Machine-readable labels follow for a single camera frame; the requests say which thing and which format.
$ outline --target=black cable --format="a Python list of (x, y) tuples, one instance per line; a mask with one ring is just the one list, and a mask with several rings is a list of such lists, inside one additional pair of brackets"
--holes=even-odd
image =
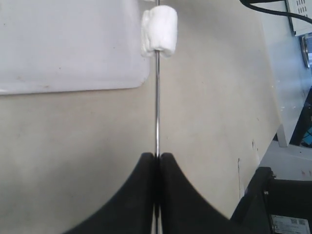
[(312, 24), (312, 19), (310, 19), (309, 17), (306, 17), (306, 16), (302, 16), (302, 15), (295, 14), (295, 13), (290, 13), (290, 12), (282, 12), (282, 11), (274, 11), (274, 10), (265, 9), (265, 8), (262, 8), (262, 7), (251, 5), (250, 3), (247, 3), (246, 0), (239, 0), (239, 1), (244, 6), (250, 8), (252, 10), (255, 10), (255, 11), (259, 11), (259, 12), (263, 12), (263, 13), (267, 13), (267, 14), (271, 14), (271, 15), (276, 15), (276, 16), (292, 17), (292, 18), (303, 20), (305, 22), (308, 22), (308, 23)]

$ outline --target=white panel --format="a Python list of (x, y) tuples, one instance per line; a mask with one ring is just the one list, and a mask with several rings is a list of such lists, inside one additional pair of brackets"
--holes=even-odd
[(148, 76), (137, 0), (2, 0), (0, 94), (133, 88)]
[[(260, 7), (286, 11), (282, 1), (261, 3)], [(259, 13), (274, 73), (274, 88), (282, 125), (277, 131), (282, 147), (288, 146), (305, 100), (312, 86), (310, 69), (302, 59), (299, 39), (293, 36), (286, 17)]]
[[(287, 0), (286, 2), (290, 12), (312, 18), (311, 0)], [(291, 18), (291, 21), (296, 36), (312, 32), (312, 25), (310, 23), (293, 18)]]

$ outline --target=chrome rod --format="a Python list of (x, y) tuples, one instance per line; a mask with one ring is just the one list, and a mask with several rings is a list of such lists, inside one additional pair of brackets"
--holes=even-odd
[[(156, 0), (156, 5), (160, 5), (160, 0)], [(155, 97), (155, 117), (156, 117), (156, 124), (155, 124), (155, 157), (157, 160), (160, 158), (160, 52), (155, 51), (156, 55), (156, 97)], [(159, 212), (160, 207), (158, 204), (159, 201), (156, 202), (155, 205), (155, 234), (159, 234)]]
[(156, 137), (155, 156), (160, 157), (160, 54), (156, 51)]

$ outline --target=label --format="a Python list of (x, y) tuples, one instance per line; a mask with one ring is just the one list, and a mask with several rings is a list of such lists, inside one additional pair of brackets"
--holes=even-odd
[(280, 234), (311, 234), (306, 219), (272, 215), (275, 233)]

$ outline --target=white board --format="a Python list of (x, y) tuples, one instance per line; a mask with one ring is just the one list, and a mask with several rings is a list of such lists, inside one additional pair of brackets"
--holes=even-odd
[(137, 0), (2, 0), (0, 94), (139, 87)]

